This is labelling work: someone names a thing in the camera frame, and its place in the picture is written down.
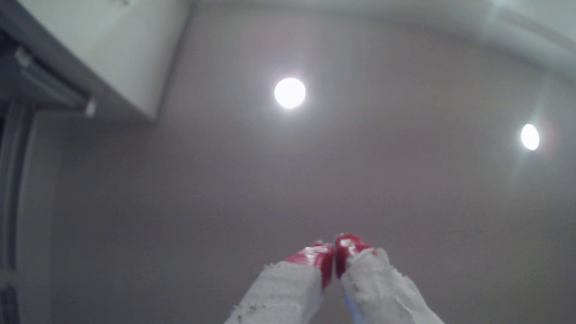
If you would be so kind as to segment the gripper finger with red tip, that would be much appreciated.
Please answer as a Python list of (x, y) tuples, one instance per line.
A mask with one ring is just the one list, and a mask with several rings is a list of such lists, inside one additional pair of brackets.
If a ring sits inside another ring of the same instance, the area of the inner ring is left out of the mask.
[(335, 247), (336, 276), (352, 323), (443, 323), (383, 248), (351, 233), (339, 234)]
[(263, 268), (225, 323), (309, 323), (332, 278), (335, 247), (314, 242)]

